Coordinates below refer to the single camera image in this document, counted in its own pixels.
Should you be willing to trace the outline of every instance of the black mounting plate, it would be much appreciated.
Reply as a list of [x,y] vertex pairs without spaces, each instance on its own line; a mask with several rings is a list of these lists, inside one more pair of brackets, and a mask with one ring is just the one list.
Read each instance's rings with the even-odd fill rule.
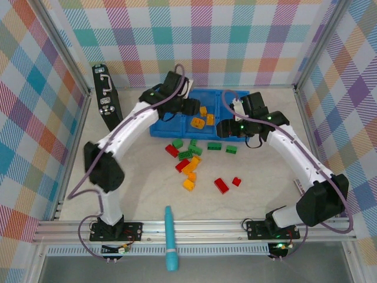
[[[130,231],[135,235],[135,242],[141,241],[141,235],[143,234],[143,223],[141,222],[124,222],[122,231]],[[91,233],[89,237],[90,242],[129,242],[132,241],[130,234],[121,233],[120,236],[115,239],[114,236],[108,233],[105,229],[102,229],[98,223],[93,223],[91,226]]]
[[267,230],[264,221],[247,221],[246,230],[248,240],[290,240],[290,231],[292,233],[292,239],[300,239],[300,231],[295,231],[295,225],[288,226],[277,232],[274,236],[271,236]]

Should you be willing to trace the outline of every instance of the checkered backdrop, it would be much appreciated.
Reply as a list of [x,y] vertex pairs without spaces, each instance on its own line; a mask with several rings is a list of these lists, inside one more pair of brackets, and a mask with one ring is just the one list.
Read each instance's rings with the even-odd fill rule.
[[377,282],[377,0],[354,1],[302,98],[321,159],[350,181],[348,202]]
[[89,84],[105,62],[115,86],[144,87],[179,62],[196,85],[291,85],[337,1],[43,2]]
[[84,96],[26,0],[0,0],[0,282],[20,282]]

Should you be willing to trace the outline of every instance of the table surface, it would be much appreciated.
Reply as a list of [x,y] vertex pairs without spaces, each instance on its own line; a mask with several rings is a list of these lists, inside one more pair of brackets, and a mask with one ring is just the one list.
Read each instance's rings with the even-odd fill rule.
[[[240,89],[251,93],[260,91],[269,110],[280,110],[299,138],[309,146],[292,89]],[[124,117],[132,110],[143,90],[118,91]],[[95,143],[107,134],[108,129],[98,113],[94,97],[66,195],[84,175],[83,147],[86,142]],[[249,149],[244,143],[223,142],[223,150],[219,152],[207,150],[208,141],[204,140],[199,140],[197,144],[203,148],[203,161],[196,169],[196,186],[189,192],[182,187],[186,175],[175,169],[178,159],[164,150],[172,140],[151,137],[149,131],[145,131],[122,159],[125,180],[118,190],[125,219],[164,219],[166,205],[171,205],[177,220],[264,218],[266,212],[292,205],[299,199],[299,191],[293,183],[295,174],[272,147],[264,144],[259,149]],[[183,148],[187,148],[189,142],[185,139]],[[237,154],[225,152],[228,144],[238,147]],[[257,137],[253,137],[249,144],[258,145]],[[230,188],[223,195],[213,183],[219,177]],[[239,187],[232,185],[234,177],[242,180]],[[91,187],[87,180],[81,189]],[[81,220],[98,211],[96,195],[87,193],[73,200],[64,200],[60,220]]]

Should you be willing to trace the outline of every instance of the orange lego brick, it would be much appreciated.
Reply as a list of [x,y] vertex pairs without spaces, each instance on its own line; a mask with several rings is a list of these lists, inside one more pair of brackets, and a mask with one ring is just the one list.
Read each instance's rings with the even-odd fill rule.
[[207,125],[214,126],[214,114],[207,114]]
[[199,130],[201,130],[202,128],[204,128],[204,125],[206,124],[206,122],[204,122],[204,120],[202,119],[199,119],[197,117],[194,117],[191,121],[191,126],[193,126],[194,128],[197,128]]
[[194,189],[195,184],[194,184],[192,181],[186,179],[186,180],[183,182],[183,187],[184,187],[186,190],[188,190],[189,192],[191,192],[191,191]]
[[182,172],[186,175],[189,175],[189,173],[196,169],[196,166],[196,163],[190,162],[190,164],[188,164],[185,168],[182,169]]
[[195,163],[196,165],[198,165],[200,162],[201,162],[201,158],[198,157],[197,155],[195,155],[192,160],[191,160],[192,163]]
[[191,172],[188,174],[188,179],[192,182],[195,182],[196,181],[196,173],[195,172]]
[[207,108],[206,108],[206,106],[201,106],[201,107],[200,107],[200,115],[201,115],[202,117],[207,116]]

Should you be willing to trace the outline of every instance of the robotic arm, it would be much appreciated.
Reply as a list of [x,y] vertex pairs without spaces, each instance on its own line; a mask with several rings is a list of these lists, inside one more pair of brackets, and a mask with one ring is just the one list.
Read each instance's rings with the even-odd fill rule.
[[[289,133],[304,148],[306,154],[315,161],[320,170],[335,183],[343,196],[347,197],[349,184],[347,178],[343,174],[334,175],[321,164],[299,140],[292,126],[289,125],[288,119],[279,111],[272,113],[268,111],[260,93],[249,94],[238,101],[234,99],[230,107],[238,114],[268,121]],[[319,170],[315,169],[297,145],[282,132],[265,124],[242,119],[223,120],[217,125],[219,137],[252,137],[255,134],[259,134],[265,142],[280,153],[297,174],[304,190],[304,194],[297,204],[267,213],[265,225],[271,235],[282,228],[300,223],[313,227],[344,211],[345,207],[333,187],[319,174]]]
[[125,176],[120,167],[120,160],[123,158],[129,147],[136,141],[142,132],[147,130],[157,120],[163,119],[166,113],[173,115],[183,113],[193,116],[199,112],[200,102],[189,98],[189,92],[193,81],[183,78],[184,83],[168,102],[136,116],[136,113],[155,103],[163,101],[171,96],[177,88],[181,75],[170,71],[163,84],[143,92],[139,102],[135,105],[131,113],[124,119],[133,118],[125,126],[119,124],[111,133],[101,139],[98,143],[88,142],[84,146],[85,171],[87,172],[97,157],[101,149],[105,147],[109,139],[112,138],[110,145],[95,165],[94,170],[89,175],[90,182],[95,184],[101,192],[104,213],[98,220],[101,225],[114,239],[117,239],[123,231],[124,217],[119,204],[118,187],[122,184]]

